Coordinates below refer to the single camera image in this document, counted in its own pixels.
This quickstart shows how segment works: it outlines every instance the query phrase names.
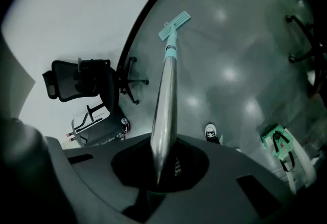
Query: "floor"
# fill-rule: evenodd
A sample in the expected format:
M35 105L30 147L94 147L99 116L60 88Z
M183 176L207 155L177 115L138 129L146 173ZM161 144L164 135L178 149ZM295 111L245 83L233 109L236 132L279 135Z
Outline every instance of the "floor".
M327 110L319 95L307 98L310 61L288 61L310 49L300 28L285 22L286 14L311 22L307 0L158 0L129 52L137 58L130 78L150 81L133 85L139 105L120 98L129 137L151 132L166 45L158 32L183 10L192 18L178 29L178 133L205 140L214 123L223 145L285 179L263 149L266 126L287 127L302 145L327 139Z

